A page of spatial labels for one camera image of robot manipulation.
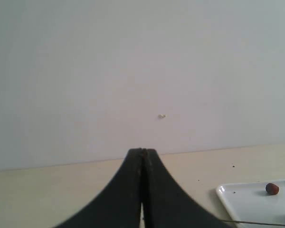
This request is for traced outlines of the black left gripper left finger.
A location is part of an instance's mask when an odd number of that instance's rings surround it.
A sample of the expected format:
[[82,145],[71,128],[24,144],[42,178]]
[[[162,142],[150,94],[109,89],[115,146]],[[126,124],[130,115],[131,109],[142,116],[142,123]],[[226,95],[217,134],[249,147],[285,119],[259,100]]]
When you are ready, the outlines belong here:
[[130,149],[117,173],[86,206],[58,228],[138,228],[141,216],[141,148]]

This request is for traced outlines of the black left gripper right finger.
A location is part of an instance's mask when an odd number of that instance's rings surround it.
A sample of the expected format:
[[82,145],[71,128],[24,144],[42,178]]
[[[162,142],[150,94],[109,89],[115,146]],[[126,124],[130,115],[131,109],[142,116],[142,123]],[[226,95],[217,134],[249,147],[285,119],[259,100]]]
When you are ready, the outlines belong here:
[[143,150],[143,216],[147,228],[228,228],[193,200],[154,149]]

